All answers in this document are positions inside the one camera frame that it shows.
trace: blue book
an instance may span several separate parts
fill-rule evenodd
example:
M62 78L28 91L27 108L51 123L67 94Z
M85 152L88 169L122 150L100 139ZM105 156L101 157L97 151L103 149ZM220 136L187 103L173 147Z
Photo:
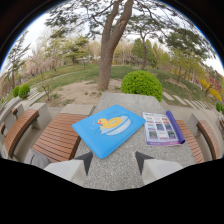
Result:
M73 124L72 127L95 155L104 159L145 122L137 114L114 105Z

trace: table top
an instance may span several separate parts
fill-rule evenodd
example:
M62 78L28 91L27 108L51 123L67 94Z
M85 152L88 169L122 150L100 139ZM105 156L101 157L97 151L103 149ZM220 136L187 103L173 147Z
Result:
M166 110L152 96L123 93L103 93L93 114L118 104L142 116L142 112L165 114ZM75 158L91 151L81 140ZM93 159L83 187L101 190L124 190L144 186L135 152L141 152L155 159L178 162L183 167L195 164L187 142L175 146L147 146L145 129L142 125L129 139L105 159L93 153Z

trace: book cover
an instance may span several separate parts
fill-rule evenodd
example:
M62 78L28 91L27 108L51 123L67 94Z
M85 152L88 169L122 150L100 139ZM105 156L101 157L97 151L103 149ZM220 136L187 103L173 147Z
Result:
M114 105L72 125L100 159L106 158L143 124L145 119Z
M172 146L185 142L185 138L171 111L166 114L143 112L146 145Z

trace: wooden bench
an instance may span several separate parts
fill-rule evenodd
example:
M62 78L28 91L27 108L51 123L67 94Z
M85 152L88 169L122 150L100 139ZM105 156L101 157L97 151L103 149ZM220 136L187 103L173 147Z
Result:
M39 116L37 110L26 110L16 122L13 124L11 129L8 131L4 145L8 152L8 155L12 158L15 148L25 133L29 126L35 121Z
M210 125L205 120L200 120L197 123L198 130L202 133L204 136L206 142L208 143L209 149L211 151L212 159L216 160L218 159L220 155L220 146L219 142L211 129Z
M187 127L187 125L184 123L183 120L176 120L177 124L180 127L180 130L182 131L184 138L186 139L189 147L191 148L192 154L194 156L194 159L196 163L203 163L204 158L201 152L201 149L194 138L193 134L191 133L190 129Z
M88 116L59 113L46 127L32 149L44 154L51 162L71 160L81 140L72 124L86 117Z

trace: bush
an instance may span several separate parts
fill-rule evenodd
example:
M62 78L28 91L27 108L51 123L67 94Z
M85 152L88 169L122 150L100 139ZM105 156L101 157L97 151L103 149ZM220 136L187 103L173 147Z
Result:
M217 110L218 112L221 111L221 104L220 104L219 102L216 103L216 110Z
M19 86L16 86L14 89L13 89L13 96L14 97L17 97L18 96L18 93L19 93Z
M121 91L122 93L154 96L160 102L163 95L160 81L155 75L143 70L128 73L122 80Z
M19 88L19 98L26 98L27 94L30 92L30 87L28 84L23 84L20 88Z

